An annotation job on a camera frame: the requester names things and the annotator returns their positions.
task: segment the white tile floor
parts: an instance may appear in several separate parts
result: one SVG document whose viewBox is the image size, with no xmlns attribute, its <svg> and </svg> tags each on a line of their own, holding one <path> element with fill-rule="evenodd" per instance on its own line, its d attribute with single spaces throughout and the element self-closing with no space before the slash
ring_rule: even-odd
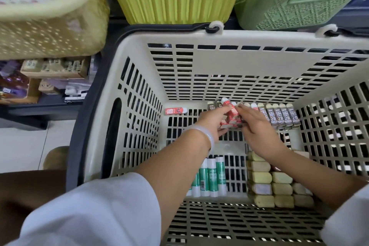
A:
<svg viewBox="0 0 369 246">
<path fill-rule="evenodd" d="M 74 123 L 50 121 L 39 131 L 0 129 L 0 173 L 42 169 L 50 150 L 69 145 Z"/>
</svg>

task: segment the hand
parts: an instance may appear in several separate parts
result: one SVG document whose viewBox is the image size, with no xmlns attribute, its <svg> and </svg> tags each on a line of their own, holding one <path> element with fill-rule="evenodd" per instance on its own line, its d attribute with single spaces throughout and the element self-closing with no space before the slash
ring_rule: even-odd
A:
<svg viewBox="0 0 369 246">
<path fill-rule="evenodd" d="M 287 149 L 263 113 L 245 105 L 237 106 L 236 109 L 247 122 L 242 127 L 242 132 L 257 155 L 272 162 L 274 155 Z"/>
<path fill-rule="evenodd" d="M 223 106 L 214 110 L 205 111 L 200 114 L 197 125 L 207 128 L 214 137 L 214 141 L 219 141 L 219 136 L 223 135 L 228 129 L 219 129 L 223 115 L 232 109 L 231 106 Z"/>
</svg>

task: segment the white shirt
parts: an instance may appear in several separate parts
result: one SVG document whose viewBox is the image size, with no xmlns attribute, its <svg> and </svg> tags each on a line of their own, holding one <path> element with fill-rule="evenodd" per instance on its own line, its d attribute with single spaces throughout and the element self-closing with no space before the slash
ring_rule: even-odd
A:
<svg viewBox="0 0 369 246">
<path fill-rule="evenodd" d="M 369 185 L 326 222 L 327 246 L 362 246 L 369 241 Z M 137 173 L 95 180 L 33 211 L 20 238 L 7 246 L 137 246 L 160 244 L 159 202 Z"/>
</svg>

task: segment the green glue stick label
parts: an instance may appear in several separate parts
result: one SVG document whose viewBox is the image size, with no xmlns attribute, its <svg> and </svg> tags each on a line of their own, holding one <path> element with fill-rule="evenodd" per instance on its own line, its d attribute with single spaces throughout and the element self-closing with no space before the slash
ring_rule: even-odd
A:
<svg viewBox="0 0 369 246">
<path fill-rule="evenodd" d="M 218 191 L 217 169 L 208 168 L 208 173 L 209 173 L 209 190 L 211 192 L 216 192 Z"/>
<path fill-rule="evenodd" d="M 197 172 L 195 179 L 192 182 L 192 187 L 198 187 L 200 186 L 200 173 Z"/>
<path fill-rule="evenodd" d="M 225 168 L 224 163 L 216 163 L 217 165 L 217 175 L 218 175 L 218 184 L 223 185 L 225 184 Z"/>
<path fill-rule="evenodd" d="M 209 190 L 209 175 L 207 168 L 200 168 L 200 190 L 201 191 Z"/>
</svg>

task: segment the beige plastic basket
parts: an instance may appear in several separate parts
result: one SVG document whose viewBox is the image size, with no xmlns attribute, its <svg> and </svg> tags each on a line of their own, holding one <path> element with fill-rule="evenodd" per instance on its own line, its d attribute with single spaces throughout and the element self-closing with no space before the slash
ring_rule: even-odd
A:
<svg viewBox="0 0 369 246">
<path fill-rule="evenodd" d="M 106 0 L 0 0 L 0 60 L 92 55 L 108 15 Z"/>
</svg>

